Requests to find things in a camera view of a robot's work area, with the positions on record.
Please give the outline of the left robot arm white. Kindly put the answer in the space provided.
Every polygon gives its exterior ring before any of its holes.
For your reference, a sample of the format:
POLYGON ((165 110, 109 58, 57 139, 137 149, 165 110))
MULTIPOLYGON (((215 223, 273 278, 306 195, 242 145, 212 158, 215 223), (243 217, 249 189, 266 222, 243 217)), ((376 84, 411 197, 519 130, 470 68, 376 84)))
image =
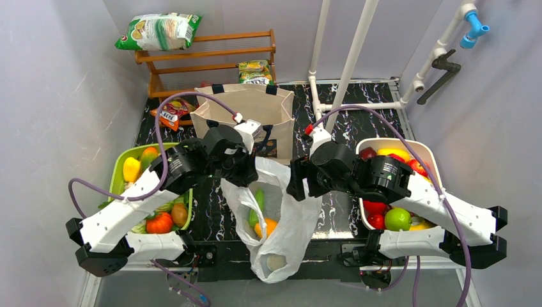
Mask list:
POLYGON ((195 252, 190 235, 183 230, 138 234, 132 228, 209 177, 237 187, 257 181, 252 149, 261 131, 261 124, 249 120, 234 127, 212 127, 202 139, 186 139, 164 150, 124 193, 110 194, 108 206, 92 216, 69 220, 66 230, 79 245, 75 252, 79 266, 105 277, 130 262, 177 261, 185 251, 195 252))

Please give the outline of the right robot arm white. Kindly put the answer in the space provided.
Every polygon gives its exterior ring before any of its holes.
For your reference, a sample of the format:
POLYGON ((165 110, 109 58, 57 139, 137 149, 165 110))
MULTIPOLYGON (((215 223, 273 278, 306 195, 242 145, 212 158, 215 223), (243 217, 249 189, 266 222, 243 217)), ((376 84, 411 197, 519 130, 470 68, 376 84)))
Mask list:
POLYGON ((287 187, 297 201, 331 191, 405 209, 433 223, 426 230, 372 230, 366 242, 344 252, 344 262, 382 263, 403 256, 441 256, 463 266, 485 269, 505 259, 507 242, 497 232, 507 210, 467 203, 438 188, 407 164, 378 155, 367 159, 347 146, 327 141, 311 155, 290 163, 287 187))

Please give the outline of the white plastic grocery bag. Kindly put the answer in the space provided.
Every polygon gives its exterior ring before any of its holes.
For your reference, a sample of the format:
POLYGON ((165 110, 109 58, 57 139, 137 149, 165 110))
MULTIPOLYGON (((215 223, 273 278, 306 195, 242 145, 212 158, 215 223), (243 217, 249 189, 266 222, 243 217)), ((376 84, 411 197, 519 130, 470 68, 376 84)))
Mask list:
POLYGON ((297 201, 286 191, 290 168, 271 159, 257 157, 259 178, 248 187, 221 180, 222 195, 235 217, 235 230, 250 253, 251 270, 264 283, 279 283, 300 268, 316 229, 322 198, 307 196, 297 201), (265 218, 278 222, 265 237, 265 218), (259 239, 254 225, 260 223, 259 239))

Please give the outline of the orange yellow bell pepper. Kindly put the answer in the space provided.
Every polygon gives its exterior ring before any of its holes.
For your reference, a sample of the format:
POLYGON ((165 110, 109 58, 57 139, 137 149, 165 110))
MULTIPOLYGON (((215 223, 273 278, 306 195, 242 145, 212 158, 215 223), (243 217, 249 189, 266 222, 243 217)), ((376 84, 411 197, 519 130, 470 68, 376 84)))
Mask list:
MULTIPOLYGON (((278 222, 273 219, 265 218, 265 225, 265 237, 269 237, 277 227, 278 222)), ((253 229, 259 239, 262 239, 264 237, 260 223, 256 223, 253 229)))

